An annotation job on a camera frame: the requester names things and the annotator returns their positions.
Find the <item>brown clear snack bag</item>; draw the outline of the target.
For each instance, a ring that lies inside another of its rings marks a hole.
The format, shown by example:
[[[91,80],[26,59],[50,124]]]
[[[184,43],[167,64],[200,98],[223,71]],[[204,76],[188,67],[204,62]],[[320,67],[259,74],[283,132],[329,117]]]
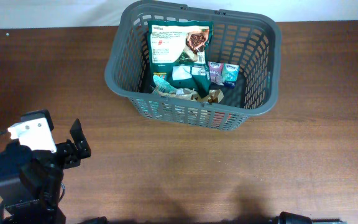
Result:
[[[200,97],[198,93],[192,95],[191,99],[200,103],[219,103],[224,98],[224,94],[220,89],[210,90],[206,97]]]

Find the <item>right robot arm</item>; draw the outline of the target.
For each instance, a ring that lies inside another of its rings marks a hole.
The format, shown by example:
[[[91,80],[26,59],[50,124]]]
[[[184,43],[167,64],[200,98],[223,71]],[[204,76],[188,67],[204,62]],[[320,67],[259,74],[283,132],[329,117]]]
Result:
[[[312,224],[313,221],[309,217],[297,215],[288,212],[281,212],[275,217],[273,224]]]

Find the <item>mint green wipes packet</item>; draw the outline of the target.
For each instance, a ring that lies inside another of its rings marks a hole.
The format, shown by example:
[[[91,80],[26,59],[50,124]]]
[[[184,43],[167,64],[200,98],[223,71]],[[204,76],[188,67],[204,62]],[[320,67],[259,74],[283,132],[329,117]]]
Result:
[[[176,93],[177,91],[175,87],[171,86],[169,82],[167,82],[165,79],[161,78],[158,75],[153,76],[153,81],[155,84],[155,91],[158,91],[160,93]]]

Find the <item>green coffee bean bag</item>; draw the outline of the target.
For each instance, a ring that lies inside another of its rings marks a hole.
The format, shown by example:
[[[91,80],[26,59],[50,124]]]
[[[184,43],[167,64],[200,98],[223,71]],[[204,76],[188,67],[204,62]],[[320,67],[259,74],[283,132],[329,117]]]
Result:
[[[211,84],[206,51],[213,36],[208,21],[157,21],[148,23],[149,68],[175,88],[209,94]]]

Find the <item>orange spaghetti packet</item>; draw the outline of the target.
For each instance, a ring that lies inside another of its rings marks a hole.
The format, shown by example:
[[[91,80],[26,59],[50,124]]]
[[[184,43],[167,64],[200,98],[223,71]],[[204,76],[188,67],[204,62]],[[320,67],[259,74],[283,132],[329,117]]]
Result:
[[[215,112],[212,125],[218,126],[220,124],[230,123],[231,118],[232,118],[232,113]]]

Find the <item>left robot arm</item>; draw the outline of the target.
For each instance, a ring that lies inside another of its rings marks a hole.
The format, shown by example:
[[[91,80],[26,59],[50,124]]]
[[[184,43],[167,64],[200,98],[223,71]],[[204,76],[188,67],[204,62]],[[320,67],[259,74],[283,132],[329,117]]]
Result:
[[[46,118],[7,130],[12,141],[0,153],[0,223],[65,223],[58,207],[65,193],[63,171],[91,155],[80,120],[70,128],[72,138],[59,144]]]

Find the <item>beige paper pouch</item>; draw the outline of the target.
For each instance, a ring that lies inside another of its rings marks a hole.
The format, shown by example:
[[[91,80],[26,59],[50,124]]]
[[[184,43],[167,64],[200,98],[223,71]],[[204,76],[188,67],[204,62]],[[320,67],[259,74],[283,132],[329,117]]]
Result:
[[[164,93],[163,96],[169,98],[181,99],[181,100],[196,101],[196,98],[198,97],[198,93],[191,89],[179,88],[171,91],[170,93]]]

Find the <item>Kleenex tissue multipack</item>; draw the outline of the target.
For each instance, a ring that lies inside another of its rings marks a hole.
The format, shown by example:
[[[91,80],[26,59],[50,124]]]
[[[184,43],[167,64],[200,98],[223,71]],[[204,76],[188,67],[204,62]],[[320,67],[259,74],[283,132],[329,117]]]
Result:
[[[229,63],[208,62],[211,83],[234,89],[239,75],[239,66]]]

